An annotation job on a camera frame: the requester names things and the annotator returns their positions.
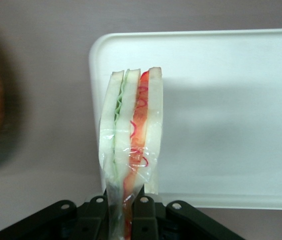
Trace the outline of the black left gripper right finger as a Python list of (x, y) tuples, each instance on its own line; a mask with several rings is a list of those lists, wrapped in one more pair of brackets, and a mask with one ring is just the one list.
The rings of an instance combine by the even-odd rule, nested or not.
[(132, 205), (131, 240), (158, 240), (155, 202), (150, 196), (140, 196)]

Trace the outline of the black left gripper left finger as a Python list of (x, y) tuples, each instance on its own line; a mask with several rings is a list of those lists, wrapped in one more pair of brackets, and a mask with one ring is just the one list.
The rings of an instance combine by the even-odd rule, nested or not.
[(109, 209), (106, 195), (93, 197), (77, 210), (78, 218), (72, 231), (73, 240), (107, 240)]

